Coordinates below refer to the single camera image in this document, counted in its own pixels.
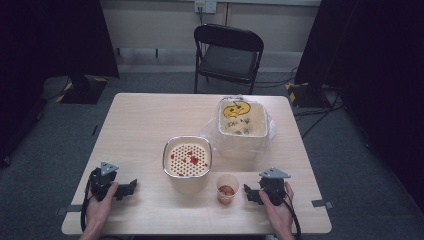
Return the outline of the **red food scraps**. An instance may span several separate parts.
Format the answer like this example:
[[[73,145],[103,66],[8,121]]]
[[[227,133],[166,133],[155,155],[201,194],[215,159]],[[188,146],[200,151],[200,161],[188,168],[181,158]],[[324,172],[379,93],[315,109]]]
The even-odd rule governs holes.
[[[209,169],[205,155],[194,150],[172,153],[170,160],[169,170],[177,176],[200,176]]]

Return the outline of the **white bin with perforated strainer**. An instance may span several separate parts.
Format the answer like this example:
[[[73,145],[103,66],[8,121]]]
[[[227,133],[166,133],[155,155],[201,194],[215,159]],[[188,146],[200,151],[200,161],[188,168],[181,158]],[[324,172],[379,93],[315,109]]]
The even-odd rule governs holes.
[[[170,170],[170,155],[176,152],[194,150],[205,155],[209,169],[200,176],[177,176]],[[171,181],[173,188],[183,194],[195,194],[202,191],[207,185],[208,173],[212,167],[212,148],[206,138],[200,136],[177,136],[168,140],[163,151],[163,171]]]

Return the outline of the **grey tape strip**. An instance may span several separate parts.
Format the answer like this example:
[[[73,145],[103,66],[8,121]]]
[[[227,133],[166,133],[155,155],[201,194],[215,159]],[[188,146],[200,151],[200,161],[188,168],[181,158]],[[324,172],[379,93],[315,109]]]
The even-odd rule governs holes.
[[[320,200],[312,200],[311,201],[314,208],[317,207],[325,207],[326,209],[332,209],[335,207],[334,203],[332,201],[325,201],[323,199]]]
[[[59,207],[56,211],[57,215],[64,216],[69,212],[80,212],[82,210],[81,205],[67,205],[64,207]]]

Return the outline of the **person's left hand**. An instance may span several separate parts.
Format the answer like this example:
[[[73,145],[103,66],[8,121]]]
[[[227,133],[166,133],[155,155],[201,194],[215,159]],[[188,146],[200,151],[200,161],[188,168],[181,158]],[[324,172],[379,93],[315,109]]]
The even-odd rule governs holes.
[[[118,189],[118,183],[114,182],[106,193],[106,196],[98,201],[93,195],[89,197],[89,203],[86,212],[85,232],[100,232],[110,213],[114,194]]]

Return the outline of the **dark food scraps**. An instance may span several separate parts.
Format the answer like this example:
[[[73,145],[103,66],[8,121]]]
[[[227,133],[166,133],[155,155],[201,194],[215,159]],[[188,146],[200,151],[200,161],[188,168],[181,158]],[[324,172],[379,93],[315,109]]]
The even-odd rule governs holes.
[[[250,122],[251,120],[249,118],[235,119],[226,123],[224,130],[235,135],[249,135]]]

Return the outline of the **black curtain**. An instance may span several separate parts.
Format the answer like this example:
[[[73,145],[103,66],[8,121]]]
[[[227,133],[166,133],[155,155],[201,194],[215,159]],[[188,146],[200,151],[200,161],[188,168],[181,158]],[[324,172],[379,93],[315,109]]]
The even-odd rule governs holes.
[[[321,0],[295,81],[341,89],[424,212],[424,0]]]
[[[57,76],[119,76],[100,0],[0,0],[0,168]]]

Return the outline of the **person's right hand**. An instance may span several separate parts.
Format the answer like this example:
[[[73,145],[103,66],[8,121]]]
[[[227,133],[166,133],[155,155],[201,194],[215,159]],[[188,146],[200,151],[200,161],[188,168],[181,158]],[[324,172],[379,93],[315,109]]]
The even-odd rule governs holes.
[[[278,230],[290,230],[292,232],[293,216],[290,208],[293,207],[292,200],[294,192],[288,182],[284,185],[287,195],[284,198],[284,203],[279,206],[274,206],[264,191],[259,192],[263,195],[264,206],[274,232]]]

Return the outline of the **black stand base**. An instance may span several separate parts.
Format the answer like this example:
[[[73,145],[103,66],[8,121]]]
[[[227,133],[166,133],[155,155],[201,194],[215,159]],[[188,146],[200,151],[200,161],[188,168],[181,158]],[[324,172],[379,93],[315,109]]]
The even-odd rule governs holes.
[[[104,78],[71,75],[70,83],[58,98],[59,103],[95,105],[108,81]]]
[[[330,103],[322,88],[315,88],[308,83],[285,85],[289,100],[298,108],[329,108]]]

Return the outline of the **black folding chair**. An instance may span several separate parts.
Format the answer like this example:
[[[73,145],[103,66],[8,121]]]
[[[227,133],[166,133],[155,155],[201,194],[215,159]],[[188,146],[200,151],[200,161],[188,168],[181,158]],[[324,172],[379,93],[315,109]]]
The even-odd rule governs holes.
[[[264,42],[256,33],[219,24],[195,28],[196,44],[194,92],[204,76],[233,83],[249,84],[253,92],[264,51]]]

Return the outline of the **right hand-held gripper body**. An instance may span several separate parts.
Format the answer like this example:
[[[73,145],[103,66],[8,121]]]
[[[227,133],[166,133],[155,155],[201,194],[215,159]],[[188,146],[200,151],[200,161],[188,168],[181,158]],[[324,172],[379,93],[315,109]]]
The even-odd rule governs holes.
[[[259,185],[265,191],[274,206],[279,206],[283,203],[286,196],[285,179],[290,178],[288,173],[282,170],[271,167],[259,174],[261,177]]]

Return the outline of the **clear plastic cup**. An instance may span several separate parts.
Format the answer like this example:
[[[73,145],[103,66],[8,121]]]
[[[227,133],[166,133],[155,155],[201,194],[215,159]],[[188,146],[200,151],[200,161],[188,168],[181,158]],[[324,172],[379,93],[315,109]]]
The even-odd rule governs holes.
[[[218,192],[218,188],[220,186],[223,186],[223,185],[231,186],[234,189],[235,194],[233,196],[224,196],[223,194],[220,194]],[[233,201],[233,199],[234,199],[234,197],[235,197],[235,195],[239,191],[239,187],[240,187],[239,181],[238,181],[238,179],[235,176],[230,175],[230,174],[221,175],[217,179],[217,183],[216,183],[216,192],[217,192],[217,200],[218,200],[218,202],[221,203],[221,204],[223,204],[223,205],[229,205],[229,204],[231,204],[232,201]]]

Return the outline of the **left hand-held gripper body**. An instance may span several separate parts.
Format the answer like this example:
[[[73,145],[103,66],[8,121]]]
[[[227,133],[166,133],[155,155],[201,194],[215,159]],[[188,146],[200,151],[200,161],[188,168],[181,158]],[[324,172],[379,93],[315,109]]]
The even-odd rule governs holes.
[[[91,193],[97,201],[102,201],[115,180],[118,166],[102,162],[90,174]]]

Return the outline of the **white wall socket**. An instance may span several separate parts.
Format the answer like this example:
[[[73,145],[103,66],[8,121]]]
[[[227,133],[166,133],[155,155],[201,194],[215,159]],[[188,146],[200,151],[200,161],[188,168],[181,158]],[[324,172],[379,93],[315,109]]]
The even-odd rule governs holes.
[[[217,12],[217,2],[213,0],[196,0],[194,2],[196,13],[215,14]]]

